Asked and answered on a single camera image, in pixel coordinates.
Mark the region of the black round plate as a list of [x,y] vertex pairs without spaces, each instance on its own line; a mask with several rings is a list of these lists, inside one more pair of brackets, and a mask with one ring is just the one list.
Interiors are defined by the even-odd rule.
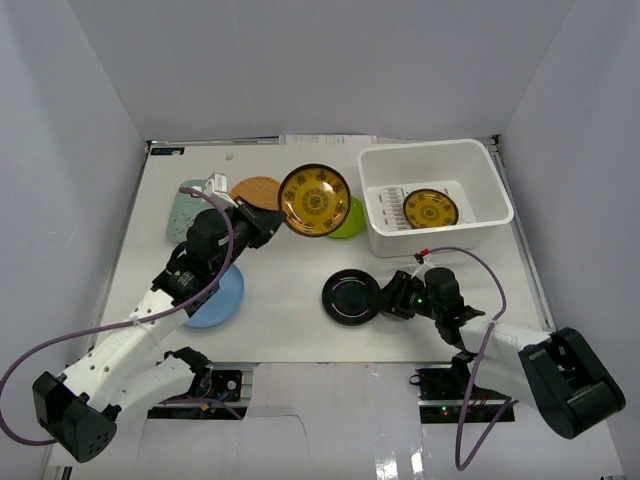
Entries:
[[381,311],[381,288],[374,277],[358,269],[344,269],[324,283],[321,302],[336,323],[358,327],[370,322]]

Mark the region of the yellow patterned plate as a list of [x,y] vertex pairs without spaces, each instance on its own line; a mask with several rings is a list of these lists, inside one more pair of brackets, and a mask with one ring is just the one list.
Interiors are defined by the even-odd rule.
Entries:
[[460,213],[445,193],[433,189],[411,192],[403,202],[403,215],[413,229],[430,229],[456,225]]
[[308,238],[329,236],[346,221],[352,205],[351,189],[335,168],[311,163],[287,174],[280,183],[278,207],[285,224]]

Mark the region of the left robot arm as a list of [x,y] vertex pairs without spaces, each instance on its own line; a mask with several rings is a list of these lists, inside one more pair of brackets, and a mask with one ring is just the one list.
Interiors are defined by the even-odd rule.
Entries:
[[244,203],[202,211],[125,327],[114,328],[59,375],[45,372],[36,379],[37,420],[75,461],[100,455],[130,417],[174,397],[199,399],[209,392],[212,363],[190,347],[165,352],[147,370],[140,367],[217,292],[241,253],[268,243],[285,218],[282,211]]

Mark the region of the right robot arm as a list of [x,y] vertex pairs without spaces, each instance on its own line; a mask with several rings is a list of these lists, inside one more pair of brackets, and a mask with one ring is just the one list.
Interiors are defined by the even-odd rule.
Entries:
[[451,384],[463,398],[495,391],[537,409],[565,439],[626,406],[621,388],[580,332],[491,322],[465,303],[447,268],[432,268],[422,279],[398,271],[381,295],[382,312],[401,319],[427,317],[444,342],[458,349]]

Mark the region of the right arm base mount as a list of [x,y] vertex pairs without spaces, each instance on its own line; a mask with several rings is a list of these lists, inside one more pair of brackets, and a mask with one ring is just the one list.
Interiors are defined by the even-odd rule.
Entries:
[[[459,421],[465,385],[449,367],[418,369],[409,378],[409,384],[418,389],[422,425],[453,425]],[[505,401],[502,394],[473,387],[466,422],[489,423]]]

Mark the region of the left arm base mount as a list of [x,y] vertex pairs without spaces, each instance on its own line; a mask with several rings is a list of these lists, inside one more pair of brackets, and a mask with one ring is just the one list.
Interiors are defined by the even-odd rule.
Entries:
[[182,395],[160,404],[175,419],[193,420],[242,420],[246,407],[243,399],[242,370],[213,370],[208,387],[203,387],[198,397]]

